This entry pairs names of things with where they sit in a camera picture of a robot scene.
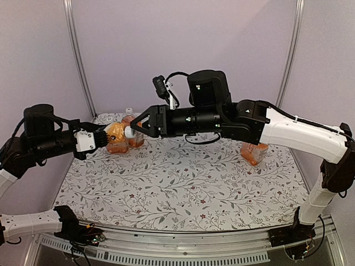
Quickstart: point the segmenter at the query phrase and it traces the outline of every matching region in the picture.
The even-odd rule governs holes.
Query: lavender wall
[[[275,101],[296,1],[73,1],[80,49],[98,113],[163,104],[157,75],[223,70],[234,101]],[[186,78],[174,78],[189,106]]]
[[[301,36],[283,109],[329,125],[346,122],[355,132],[355,2],[306,1]],[[311,186],[321,160],[297,152]],[[355,189],[338,196],[332,214],[348,265],[355,265]]]
[[[65,21],[62,1],[0,2],[0,144],[10,138],[24,108],[50,103],[55,114],[89,119]],[[0,213],[50,208],[71,155],[30,169],[0,200]],[[0,247],[0,265],[22,265],[31,238]]]

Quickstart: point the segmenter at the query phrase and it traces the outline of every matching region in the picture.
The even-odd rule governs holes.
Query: wire
[[[310,256],[314,255],[322,246],[323,242],[324,242],[324,238],[326,236],[326,225],[324,224],[323,218],[319,215],[319,218],[322,222],[323,225],[323,235],[322,235],[322,239],[321,242],[319,243],[318,247],[315,249],[315,251],[313,251],[310,255],[305,256],[305,258],[309,258]]]
[[[8,243],[8,244],[10,244],[10,245],[19,245],[19,243],[21,243],[21,242],[22,242],[22,238],[21,238],[21,237],[19,237],[18,239],[19,239],[19,240],[18,240],[18,242],[10,242],[10,241],[6,241],[6,243]]]
[[[71,251],[72,251],[72,260],[73,260],[73,262],[74,262],[77,266],[80,266],[80,264],[79,264],[78,262],[76,262],[75,259],[74,259],[74,250],[73,250],[73,249],[75,248],[76,251],[78,251],[78,252],[80,252],[82,255],[84,255],[85,260],[87,261],[87,264],[88,264],[89,266],[92,266],[91,263],[90,263],[90,261],[89,261],[89,259],[88,259],[88,256],[85,254],[85,251],[84,251],[79,245],[77,245],[76,243],[74,243],[73,241],[70,241],[70,244],[72,245]]]
[[[278,108],[276,105],[272,104],[272,103],[269,103],[268,101],[259,101],[263,104],[266,104],[267,106],[275,109],[277,112],[279,112],[281,115],[289,118],[289,119],[292,119],[292,120],[295,120],[296,117],[293,116],[293,115],[290,115],[288,113],[286,113],[285,111],[281,110],[280,108]],[[340,134],[348,139],[350,139],[352,142],[355,142],[355,139],[353,139],[351,136],[345,134],[344,132],[340,132],[336,129],[332,129],[331,127],[328,127],[328,126],[324,126],[322,124],[319,124],[319,123],[316,123],[316,122],[313,122],[313,121],[309,121],[309,120],[306,120],[306,119],[303,119],[303,118],[298,118],[297,119],[298,122],[302,122],[304,124],[307,124],[307,125],[311,125],[311,126],[315,126],[315,127],[320,127],[322,129],[326,129],[326,130],[329,130],[331,132],[334,132],[334,133],[337,133],[337,134]]]
[[[165,83],[165,86],[166,86],[166,83],[168,82],[168,80],[174,76],[177,76],[177,75],[182,75],[182,76],[189,76],[189,74],[185,73],[185,72],[173,72],[171,73],[165,80],[164,80],[164,83]],[[178,98],[175,96],[175,94],[169,90],[169,93],[171,94],[171,96],[174,98],[174,100],[176,101],[176,108],[179,108],[180,106],[180,102],[178,100]]]
[[[218,137],[213,140],[207,140],[207,141],[203,141],[203,142],[192,142],[192,141],[187,140],[188,135],[185,135],[185,140],[186,140],[186,142],[188,142],[190,144],[194,144],[194,145],[207,145],[207,144],[211,144],[216,141],[219,141],[221,139],[221,135],[219,133],[215,133],[215,134],[218,135]]]
[[[189,74],[187,74],[187,73],[185,73],[185,72],[180,72],[180,71],[178,71],[178,72],[173,72],[173,73],[171,73],[171,74],[165,79],[164,82],[167,83],[170,78],[172,78],[172,77],[174,77],[174,76],[178,76],[178,75],[181,75],[181,76],[189,76]]]
[[[12,143],[16,137],[17,132],[19,131],[20,127],[22,126],[22,124],[25,122],[25,118],[21,119],[21,121],[17,124],[15,130],[13,131],[13,134],[11,136],[11,139],[8,143],[8,145],[5,147],[4,152],[1,156],[6,156],[6,154],[8,153],[8,151],[10,150]]]
[[[175,108],[179,108],[180,102],[179,102],[178,98],[175,96],[175,94],[174,94],[171,90],[169,90],[169,93],[171,94],[171,96],[172,96],[172,97],[174,98],[174,100],[176,101],[176,107],[175,107]]]
[[[345,198],[345,197],[346,197],[346,195],[348,195],[348,191],[347,191],[347,190],[345,190],[344,195],[341,195],[341,193],[340,193],[340,192],[339,192],[338,194],[339,194],[339,197],[340,197],[340,198]]]

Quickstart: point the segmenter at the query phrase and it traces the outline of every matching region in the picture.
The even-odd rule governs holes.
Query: patterned mat
[[[95,122],[107,124],[108,116],[121,119],[103,114]],[[240,146],[227,139],[199,146],[183,138],[147,138],[124,155],[99,149],[85,161],[73,161],[55,205],[69,205],[83,220],[147,229],[221,231],[291,223],[307,191],[289,149],[270,146],[253,167]]]

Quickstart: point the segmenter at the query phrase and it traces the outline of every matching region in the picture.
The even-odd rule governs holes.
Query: white bottle cap
[[[124,135],[126,139],[133,139],[135,137],[135,130],[132,129],[130,126],[126,126],[124,129]]]
[[[133,114],[133,109],[131,107],[126,108],[126,114],[127,115],[132,115]]]

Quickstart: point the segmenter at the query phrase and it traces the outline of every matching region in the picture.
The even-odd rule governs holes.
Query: bottle
[[[122,118],[122,123],[130,125],[131,121],[135,119],[132,108],[127,108],[124,117]],[[144,143],[144,135],[141,132],[136,132],[134,139],[129,139],[128,143],[133,148],[138,148]]]
[[[250,144],[243,142],[240,148],[240,153],[252,166],[256,166],[260,163],[267,154],[268,145],[266,144]]]
[[[128,140],[134,139],[135,130],[125,123],[109,124],[105,131],[109,138],[106,149],[111,154],[125,154],[129,151]]]

